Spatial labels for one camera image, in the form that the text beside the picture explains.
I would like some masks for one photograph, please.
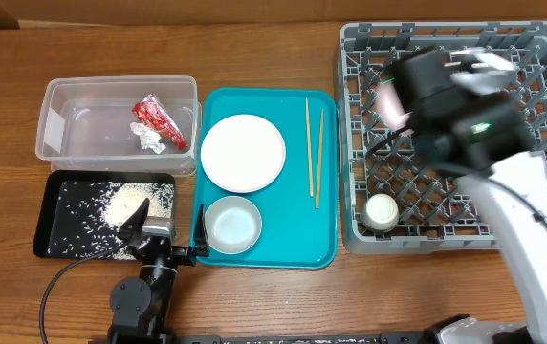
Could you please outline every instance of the white bowl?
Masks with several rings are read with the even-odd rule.
[[[212,248],[225,254],[237,254],[256,243],[263,222],[252,202],[239,196],[227,196],[209,206],[205,225]]]

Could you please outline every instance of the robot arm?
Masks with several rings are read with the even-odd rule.
[[[493,164],[491,169],[491,179],[516,191],[547,219],[547,165],[541,155],[518,153]],[[472,176],[461,177],[456,182],[463,193],[471,196],[497,237],[522,298],[530,337],[535,343],[547,343],[547,231],[543,223],[537,221],[524,204],[490,183]],[[492,336],[483,334],[485,341],[474,342],[492,343]],[[468,339],[462,329],[444,329],[440,333],[443,344],[470,343]]]
[[[392,82],[380,86],[378,110],[396,125],[389,125],[393,129],[413,131],[423,164],[452,163],[480,176],[486,172],[517,194],[484,177],[453,175],[460,177],[460,190],[471,196],[497,237],[526,309],[529,336],[535,343],[547,343],[547,228],[540,221],[547,219],[546,161],[530,152],[534,143],[516,105],[505,92],[494,91],[497,84],[506,85],[514,68],[509,62],[501,64],[505,70],[494,68],[496,63],[475,63],[470,52],[464,54],[455,66],[464,70],[457,74],[430,48],[394,62],[386,71]],[[472,75],[474,67],[486,68]],[[477,87],[485,80],[488,87]],[[496,334],[514,330],[508,325],[461,321],[438,337],[442,344],[497,343]]]
[[[112,290],[114,317],[108,344],[176,343],[176,335],[165,327],[165,321],[178,266],[194,267],[197,257],[209,256],[203,206],[193,232],[193,247],[175,246],[173,220],[148,217],[148,206],[144,201],[119,229],[119,238],[128,243],[127,248],[142,261],[142,267],[139,277],[125,278]]]

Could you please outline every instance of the green light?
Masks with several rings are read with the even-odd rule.
[[[471,126],[471,130],[474,134],[479,134],[481,132],[484,132],[484,131],[487,131],[488,128],[491,127],[491,124],[490,123],[487,123],[487,122],[481,122],[481,123],[478,123],[478,124],[475,124],[475,125],[472,125]]]

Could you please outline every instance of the crumpled foil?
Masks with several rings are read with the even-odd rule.
[[[142,149],[152,149],[155,153],[161,154],[164,151],[165,145],[160,143],[161,135],[156,131],[148,128],[143,123],[131,123],[131,131],[140,137],[140,146]]]

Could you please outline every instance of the teal tray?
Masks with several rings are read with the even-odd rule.
[[[320,209],[310,197],[305,130],[305,98],[310,104],[312,164],[316,196],[320,110],[324,109]],[[216,266],[322,269],[338,250],[338,140],[335,102],[321,91],[222,88],[206,99],[202,142],[209,129],[224,118],[251,114],[270,121],[286,144],[282,172],[264,189],[237,194],[256,205],[263,219],[261,235],[249,250],[224,254],[210,250],[201,263]],[[193,230],[199,206],[205,209],[232,195],[216,186],[199,163],[193,204]]]

